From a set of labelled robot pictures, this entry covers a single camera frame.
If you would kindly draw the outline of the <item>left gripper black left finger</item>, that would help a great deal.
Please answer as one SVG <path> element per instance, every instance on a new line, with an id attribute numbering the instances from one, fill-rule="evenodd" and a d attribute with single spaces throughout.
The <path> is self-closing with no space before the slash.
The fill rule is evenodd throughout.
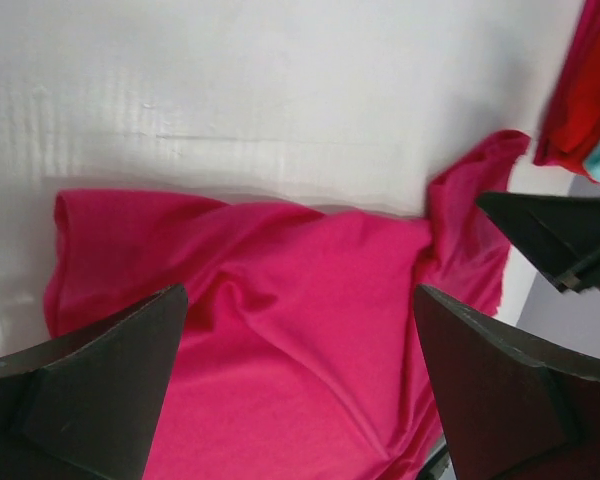
<path id="1" fill-rule="evenodd" d="M 142 478 L 183 332 L 180 285 L 0 358 L 0 479 Z"/>

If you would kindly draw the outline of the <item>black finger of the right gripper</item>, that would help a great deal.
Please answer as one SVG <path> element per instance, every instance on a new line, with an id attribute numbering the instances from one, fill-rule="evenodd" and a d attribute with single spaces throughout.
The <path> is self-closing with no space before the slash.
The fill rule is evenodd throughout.
<path id="1" fill-rule="evenodd" d="M 600 291 L 600 197 L 487 192 L 476 204 L 559 292 Z"/>

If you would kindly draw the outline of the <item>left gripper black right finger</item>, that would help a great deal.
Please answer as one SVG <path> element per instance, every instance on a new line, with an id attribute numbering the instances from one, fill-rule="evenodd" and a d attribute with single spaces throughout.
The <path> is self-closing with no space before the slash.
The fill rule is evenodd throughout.
<path id="1" fill-rule="evenodd" d="M 427 285 L 418 336 L 459 479 L 600 479 L 600 359 Z"/>

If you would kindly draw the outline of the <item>pink t shirt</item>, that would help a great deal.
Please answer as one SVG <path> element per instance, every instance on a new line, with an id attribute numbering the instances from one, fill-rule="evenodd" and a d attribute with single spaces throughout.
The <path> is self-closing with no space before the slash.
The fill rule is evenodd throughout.
<path id="1" fill-rule="evenodd" d="M 487 137 L 429 183 L 422 218 L 62 191 L 49 331 L 185 287 L 149 479 L 413 479 L 442 434 L 415 286 L 497 312 L 510 245 L 475 198 L 506 188 L 529 143 Z"/>

